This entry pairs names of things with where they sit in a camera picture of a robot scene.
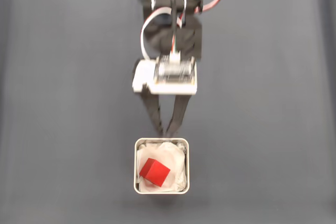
gray tabletop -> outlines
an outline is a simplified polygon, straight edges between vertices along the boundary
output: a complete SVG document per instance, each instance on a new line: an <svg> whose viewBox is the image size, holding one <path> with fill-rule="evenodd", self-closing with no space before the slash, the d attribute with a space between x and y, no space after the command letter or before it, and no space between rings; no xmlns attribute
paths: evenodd
<svg viewBox="0 0 336 224"><path fill-rule="evenodd" d="M133 189L134 143L156 137L131 88L140 0L7 6L1 224L335 223L318 0L222 0L201 15L198 92L176 134L191 187L177 197ZM167 126L173 98L161 101Z"/></svg>

red block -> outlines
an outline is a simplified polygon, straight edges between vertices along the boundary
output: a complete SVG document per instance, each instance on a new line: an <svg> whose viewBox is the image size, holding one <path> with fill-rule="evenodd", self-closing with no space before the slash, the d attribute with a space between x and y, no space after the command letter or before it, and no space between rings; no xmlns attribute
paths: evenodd
<svg viewBox="0 0 336 224"><path fill-rule="evenodd" d="M140 176L161 187L169 172L170 169L165 167L159 161L148 158L140 171Z"/></svg>

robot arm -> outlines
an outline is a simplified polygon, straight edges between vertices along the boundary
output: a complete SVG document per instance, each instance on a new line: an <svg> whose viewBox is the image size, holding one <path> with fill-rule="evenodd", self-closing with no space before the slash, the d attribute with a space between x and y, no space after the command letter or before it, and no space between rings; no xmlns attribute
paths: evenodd
<svg viewBox="0 0 336 224"><path fill-rule="evenodd" d="M219 1L203 5L203 0L143 0L145 21L140 42L144 59L135 68L132 86L140 94L160 135L164 131L159 95L176 95L167 129L167 134L172 136L182 124L190 97L197 91L196 60L201 58L202 26L194 15L213 8ZM168 26L158 24L157 17L163 14L172 17ZM155 59L147 54L144 37L160 51Z"/></svg>

white tissue paper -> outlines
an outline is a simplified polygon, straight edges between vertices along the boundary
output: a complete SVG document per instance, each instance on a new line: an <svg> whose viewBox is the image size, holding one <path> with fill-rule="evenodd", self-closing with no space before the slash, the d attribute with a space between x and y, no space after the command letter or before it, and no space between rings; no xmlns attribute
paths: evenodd
<svg viewBox="0 0 336 224"><path fill-rule="evenodd" d="M185 146L171 142L162 144L142 144L136 153L139 191L183 191L186 187ZM140 177L139 172L148 158L159 161L170 169L161 187Z"/></svg>

square container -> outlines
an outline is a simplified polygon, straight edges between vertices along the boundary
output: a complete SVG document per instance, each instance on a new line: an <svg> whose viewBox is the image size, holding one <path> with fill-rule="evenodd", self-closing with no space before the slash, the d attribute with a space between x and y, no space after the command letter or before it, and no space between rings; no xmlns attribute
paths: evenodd
<svg viewBox="0 0 336 224"><path fill-rule="evenodd" d="M186 154L185 154L185 172L186 172L186 178L187 178L187 185L183 191L139 191L139 184L137 184L136 178L137 178L137 150L141 144L145 143L153 143L153 144L159 144L164 142L172 142L173 144L182 143L185 146ZM143 137L136 141L134 146L134 190L138 194L185 194L190 187L190 169L189 169L189 143L184 138L147 138Z"/></svg>

